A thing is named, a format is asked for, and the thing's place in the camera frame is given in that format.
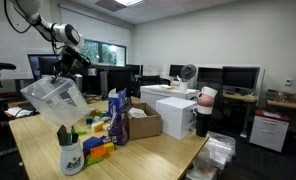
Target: purple package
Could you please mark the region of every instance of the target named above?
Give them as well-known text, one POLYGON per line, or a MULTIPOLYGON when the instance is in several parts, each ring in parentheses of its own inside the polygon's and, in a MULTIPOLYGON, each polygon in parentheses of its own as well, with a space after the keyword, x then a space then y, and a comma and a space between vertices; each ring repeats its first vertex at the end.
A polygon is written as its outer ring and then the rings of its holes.
POLYGON ((125 114, 131 109, 130 99, 124 101, 123 105, 112 117, 112 124, 108 130, 108 135, 114 144, 125 145, 128 142, 128 133, 126 131, 125 114))
POLYGON ((118 112, 126 99, 127 88, 118 92, 111 90, 108 96, 108 116, 112 117, 115 112, 118 112))

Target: transparent plastic bin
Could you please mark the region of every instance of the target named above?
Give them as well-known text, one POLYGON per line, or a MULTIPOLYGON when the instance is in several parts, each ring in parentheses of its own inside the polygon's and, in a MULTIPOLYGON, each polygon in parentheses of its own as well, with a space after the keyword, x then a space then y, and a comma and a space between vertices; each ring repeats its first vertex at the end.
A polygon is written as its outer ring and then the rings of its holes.
POLYGON ((39 111, 41 116, 58 126, 72 126, 90 113, 85 99, 73 80, 58 77, 51 83, 45 76, 21 90, 21 93, 39 111))

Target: computer monitor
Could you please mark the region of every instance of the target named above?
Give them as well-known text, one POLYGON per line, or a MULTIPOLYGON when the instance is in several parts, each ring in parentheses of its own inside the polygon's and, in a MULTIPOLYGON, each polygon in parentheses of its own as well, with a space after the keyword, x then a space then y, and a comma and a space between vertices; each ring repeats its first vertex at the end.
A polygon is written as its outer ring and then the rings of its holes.
POLYGON ((52 64, 57 62, 59 55, 54 54, 28 54, 28 60, 31 67, 34 80, 42 78, 42 75, 53 75, 52 64))
POLYGON ((259 67, 223 67, 224 88, 256 89, 259 67))
POLYGON ((108 92, 114 88, 118 90, 127 88, 127 96, 130 96, 131 87, 131 68, 117 66, 97 66, 96 76, 86 76, 83 80, 83 90, 87 94, 101 95, 102 85, 100 72, 108 71, 108 92))
POLYGON ((202 80, 222 80, 222 69, 199 67, 197 81, 202 80))
POLYGON ((181 77, 181 69, 184 67, 184 65, 170 65, 170 71, 169 71, 169 76, 171 77, 181 77))
POLYGON ((142 75, 142 65, 127 64, 126 67, 131 68, 132 74, 134 74, 134 75, 142 75))

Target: orange object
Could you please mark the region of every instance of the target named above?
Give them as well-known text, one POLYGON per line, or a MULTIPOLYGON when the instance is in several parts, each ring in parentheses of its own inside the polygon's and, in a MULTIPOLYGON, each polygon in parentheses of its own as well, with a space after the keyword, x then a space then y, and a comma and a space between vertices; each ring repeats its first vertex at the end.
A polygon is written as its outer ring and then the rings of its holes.
POLYGON ((98 146, 90 149, 91 157, 97 158, 106 154, 107 150, 104 146, 98 146))
POLYGON ((106 148, 107 153, 115 151, 115 145, 112 142, 104 144, 104 147, 106 148))

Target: pen holder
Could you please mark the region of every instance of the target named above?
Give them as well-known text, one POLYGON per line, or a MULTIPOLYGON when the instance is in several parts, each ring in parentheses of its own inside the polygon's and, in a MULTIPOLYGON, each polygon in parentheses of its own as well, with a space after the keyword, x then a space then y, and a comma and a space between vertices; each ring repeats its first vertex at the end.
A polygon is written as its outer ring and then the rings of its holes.
POLYGON ((78 173, 84 166, 85 158, 78 140, 77 143, 61 146, 60 170, 64 175, 78 173))

